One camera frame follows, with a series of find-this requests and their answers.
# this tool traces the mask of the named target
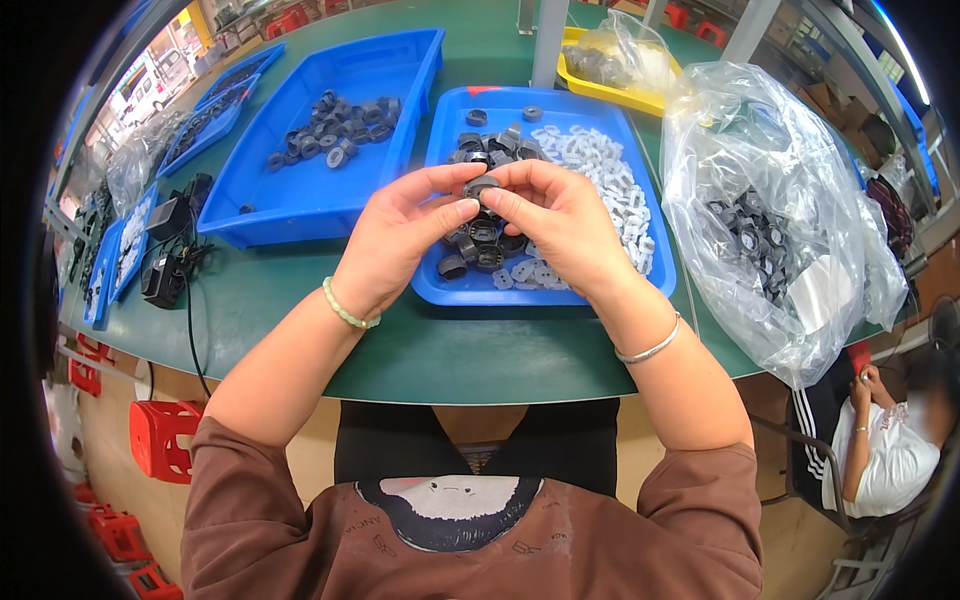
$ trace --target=factory floor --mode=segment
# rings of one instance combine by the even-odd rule
[[[119,369],[133,373],[136,359],[116,352]],[[201,399],[196,375],[154,366],[157,400]],[[84,429],[84,457],[98,498],[114,510],[136,515],[144,537],[164,572],[180,582],[180,534],[189,487],[147,477],[130,452],[128,411],[135,400],[130,381],[102,376],[103,392],[94,398],[80,395]],[[210,382],[211,388],[216,382]],[[784,419],[786,388],[772,375],[761,374],[736,382],[751,413],[776,422]],[[437,407],[435,411],[456,444],[498,441],[507,438],[525,407]],[[287,448],[294,483],[306,506],[333,483],[333,449],[340,406],[323,398],[313,416]],[[635,506],[640,484],[663,456],[643,402],[626,396],[617,420],[617,497]],[[756,430],[761,498],[783,493],[785,443],[765,430]],[[765,507],[760,522],[763,539],[764,589],[761,598],[806,600],[815,597],[829,581],[831,561],[846,551],[843,532],[801,500],[792,498]]]

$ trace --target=metal pole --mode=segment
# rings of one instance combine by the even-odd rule
[[[80,353],[78,353],[78,352],[75,352],[75,351],[73,351],[73,350],[71,350],[70,348],[67,348],[67,347],[65,347],[65,346],[57,346],[57,351],[58,351],[60,354],[66,356],[66,357],[68,357],[68,358],[74,359],[75,361],[77,361],[77,362],[80,363],[81,365],[86,365],[86,366],[90,367],[91,369],[96,369],[96,370],[99,371],[99,372],[104,372],[104,373],[106,373],[106,374],[108,374],[108,375],[113,375],[113,376],[115,376],[115,377],[121,377],[121,378],[123,378],[123,379],[129,379],[129,380],[132,381],[133,383],[146,383],[145,381],[143,381],[143,380],[140,379],[139,377],[134,377],[133,375],[124,373],[124,372],[120,371],[119,369],[116,369],[116,368],[114,368],[114,367],[111,367],[110,365],[107,365],[107,364],[104,364],[104,363],[98,363],[97,361],[91,360],[91,359],[87,358],[86,356],[83,356],[82,354],[80,354]]]
[[[903,147],[907,166],[913,169],[912,181],[921,202],[924,203],[928,214],[937,214],[933,189],[930,187],[930,178],[917,146],[917,137],[913,133],[906,113],[903,112],[903,106],[900,105],[900,99],[894,92],[893,84],[880,70],[880,65],[863,36],[853,28],[850,18],[828,0],[789,0],[789,2],[829,39],[874,97]]]
[[[553,89],[553,81],[557,75],[557,60],[560,58],[560,45],[564,41],[566,11],[569,7],[570,0],[540,0],[531,87]]]
[[[750,0],[720,60],[748,62],[779,6],[780,0]]]
[[[663,9],[666,8],[666,0],[650,0],[647,3],[647,12],[643,14],[643,24],[656,31],[663,21]]]
[[[534,7],[536,0],[520,0],[516,8],[516,31],[522,36],[534,34]]]

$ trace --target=woman's left hand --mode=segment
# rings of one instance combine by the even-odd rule
[[[462,199],[463,187],[484,169],[481,163],[427,167],[370,197],[330,281],[334,298],[350,315],[369,321],[386,310],[427,249],[477,215],[480,203]],[[437,192],[445,195],[424,202]]]

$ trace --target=blue plastic tray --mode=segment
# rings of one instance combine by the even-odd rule
[[[93,268],[90,271],[89,285],[93,285],[97,280],[97,272],[101,269],[104,270],[104,280],[100,284],[100,300],[97,302],[97,310],[92,318],[87,315],[86,302],[84,302],[84,324],[100,331],[107,322],[108,292],[113,287],[113,278],[116,274],[116,255],[117,247],[120,245],[121,231],[123,231],[123,221],[120,220],[111,223],[104,231],[104,236],[100,239],[100,250],[97,251],[97,257],[93,260]]]
[[[359,39],[303,59],[233,149],[210,190],[198,232],[215,233],[241,250],[350,235],[370,195],[407,170],[417,124],[429,110],[427,94],[443,66],[443,39],[443,29],[423,29]],[[337,170],[320,155],[268,171],[267,157],[285,150],[283,136],[309,120],[313,103],[328,88],[354,104],[399,98],[393,136],[364,144]],[[256,211],[240,215],[247,203]]]
[[[213,90],[217,87],[217,84],[219,84],[221,81],[223,81],[224,79],[226,79],[227,77],[235,73],[237,69],[242,69],[243,67],[247,66],[251,62],[255,62],[257,60],[262,59],[263,57],[267,57],[267,59],[263,61],[263,64],[260,65],[260,68],[253,71],[253,75],[259,75],[260,73],[263,73],[264,71],[266,71],[267,67],[269,67],[271,64],[276,62],[277,59],[283,56],[283,53],[285,52],[286,47],[287,47],[287,42],[284,41],[277,44],[276,46],[271,46],[266,50],[257,52],[253,56],[243,59],[240,62],[237,62],[236,64],[234,64],[231,68],[224,71],[224,74],[218,77],[217,81],[213,82],[213,85],[210,86],[210,88],[204,93],[204,95],[200,97],[200,100],[197,101],[197,104],[194,105],[193,107],[194,110],[199,108],[200,105],[206,104],[206,102],[213,97]]]
[[[231,104],[226,110],[221,112],[220,116],[216,119],[210,119],[210,122],[206,124],[204,130],[200,132],[200,135],[194,139],[193,146],[190,146],[190,148],[187,149],[187,151],[182,155],[177,156],[177,159],[173,162],[168,162],[171,154],[174,152],[174,146],[177,144],[177,140],[179,140],[183,135],[183,132],[186,130],[187,125],[190,123],[190,120],[193,119],[194,115],[206,110],[207,107],[216,102],[223,94],[218,94],[214,98],[211,98],[209,102],[204,103],[196,108],[193,111],[193,114],[191,114],[187,120],[183,122],[183,127],[180,128],[180,131],[177,132],[177,137],[174,138],[174,142],[170,144],[170,148],[167,149],[167,154],[163,157],[163,162],[160,163],[160,168],[157,169],[156,176],[166,177],[174,171],[177,171],[184,164],[186,164],[190,158],[193,158],[194,156],[203,152],[213,142],[217,141],[224,135],[227,135],[230,130],[233,129],[233,125],[237,122],[237,119],[240,118],[240,112],[243,110],[243,106],[246,104],[247,100],[250,99],[251,94],[253,94],[253,89],[256,87],[256,83],[259,81],[259,79],[260,76],[257,74],[249,77],[243,82],[240,82],[240,84],[247,85],[247,91],[244,92],[244,96],[240,99],[240,102]],[[229,89],[229,87],[225,89],[224,94],[226,94]]]
[[[538,106],[543,109],[543,118],[538,123],[527,123],[520,111],[523,107]],[[487,113],[487,125],[474,128],[467,125],[467,112],[480,108]],[[457,149],[457,137],[461,132],[499,133],[512,122],[523,126],[522,135],[544,125],[555,125],[566,135],[570,126],[581,125],[586,129],[596,128],[623,144],[623,160],[634,172],[634,180],[643,190],[650,208],[650,227],[647,231],[657,249],[654,252],[653,269],[647,279],[667,297],[677,285],[677,271],[673,264],[666,225],[660,213],[660,205],[653,185],[636,147],[633,131],[623,112],[615,105],[552,89],[527,87],[496,87],[482,91],[459,87],[447,91],[437,103],[426,151],[426,166],[446,164],[446,158]],[[566,290],[498,290],[493,287],[493,278],[473,269],[465,277],[445,281],[437,273],[437,263],[448,254],[453,254],[448,245],[438,242],[430,247],[414,273],[412,284],[420,297],[428,302],[442,305],[557,305],[586,304],[576,292]],[[511,269],[522,260],[531,258],[521,254],[508,258],[505,268]]]
[[[150,206],[149,208],[147,208],[147,214],[143,218],[143,224],[145,226],[147,225],[147,222],[150,221],[150,213],[154,212],[154,207],[156,206],[156,196],[157,196],[156,182],[154,181],[154,184],[151,185],[149,188],[147,188],[147,191],[143,194],[143,197],[140,199],[140,202],[137,203],[137,205],[140,205],[142,203],[147,203]],[[116,277],[118,274],[117,261],[120,260],[120,241],[121,241],[121,238],[123,237],[123,227],[127,226],[127,222],[131,219],[132,216],[133,216],[133,211],[131,211],[131,213],[127,215],[127,218],[123,220],[123,226],[120,228],[120,232],[117,234],[117,241],[115,244],[116,249],[113,251],[113,272],[114,272],[113,281],[116,281]],[[113,287],[110,287],[110,301],[109,301],[110,304],[113,304],[114,302],[117,301],[117,299],[120,298],[120,294],[123,293],[124,288],[127,287],[127,284],[130,283],[131,280],[136,276],[136,274],[140,272],[140,269],[139,269],[140,261],[143,260],[143,253],[144,251],[147,250],[147,241],[149,238],[150,236],[147,235],[146,231],[144,231],[143,235],[140,236],[140,241],[134,242],[133,246],[130,248],[130,252],[136,253],[136,260],[134,261],[134,263],[137,265],[137,268],[130,269],[129,271],[127,271],[127,276],[125,276],[120,281],[120,285],[115,285]]]

